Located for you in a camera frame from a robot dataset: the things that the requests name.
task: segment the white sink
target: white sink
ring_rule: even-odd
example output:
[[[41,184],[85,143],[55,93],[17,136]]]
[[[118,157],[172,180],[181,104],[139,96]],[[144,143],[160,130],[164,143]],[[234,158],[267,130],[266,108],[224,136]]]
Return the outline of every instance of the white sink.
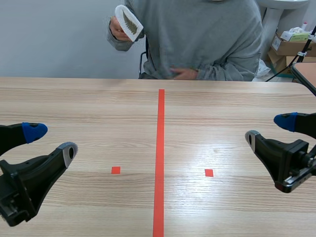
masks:
[[[257,2],[259,5],[267,8],[266,16],[262,22],[263,33],[261,46],[261,59],[265,60],[283,11],[300,8],[307,4],[308,0],[257,0]]]
[[[257,0],[257,2],[264,7],[272,9],[297,9],[305,4],[308,0]]]

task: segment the red square marker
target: red square marker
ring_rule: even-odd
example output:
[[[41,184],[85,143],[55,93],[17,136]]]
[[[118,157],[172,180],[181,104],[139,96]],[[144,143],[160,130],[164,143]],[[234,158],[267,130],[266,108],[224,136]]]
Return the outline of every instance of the red square marker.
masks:
[[[213,170],[212,169],[206,169],[205,170],[205,176],[206,177],[214,177]]]
[[[120,167],[112,167],[111,174],[120,174]]]

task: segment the fern leaf image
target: fern leaf image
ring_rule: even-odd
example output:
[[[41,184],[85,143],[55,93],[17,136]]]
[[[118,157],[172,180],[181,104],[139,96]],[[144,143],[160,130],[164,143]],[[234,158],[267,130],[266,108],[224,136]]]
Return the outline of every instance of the fern leaf image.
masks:
[[[134,22],[132,22],[125,14],[125,12],[123,12],[123,17],[124,17],[124,21],[126,26],[129,28],[129,30],[135,35],[137,33],[137,26]]]

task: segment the gray sweatshirt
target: gray sweatshirt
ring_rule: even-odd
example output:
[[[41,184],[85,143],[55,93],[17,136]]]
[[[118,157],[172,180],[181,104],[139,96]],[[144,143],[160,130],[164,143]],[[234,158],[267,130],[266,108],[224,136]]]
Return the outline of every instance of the gray sweatshirt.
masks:
[[[255,0],[126,0],[149,42],[145,72],[169,79],[175,68],[198,70],[198,80],[252,81],[258,70],[261,17]],[[109,42],[120,51],[133,43]]]

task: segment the table surface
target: table surface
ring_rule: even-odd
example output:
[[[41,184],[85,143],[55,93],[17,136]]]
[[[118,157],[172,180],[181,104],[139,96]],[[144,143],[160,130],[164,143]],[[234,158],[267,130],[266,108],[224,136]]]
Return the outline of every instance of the table surface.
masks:
[[[316,87],[316,63],[296,63],[295,68]]]
[[[0,78],[0,121],[44,122],[47,135],[1,158],[24,162],[63,142],[79,153],[36,218],[0,237],[151,237],[158,90],[165,89],[164,236],[314,236],[316,179],[274,188],[244,139],[249,130],[315,144],[273,123],[316,112],[296,83]],[[120,175],[111,175],[121,166]],[[214,177],[206,177],[213,169]]]

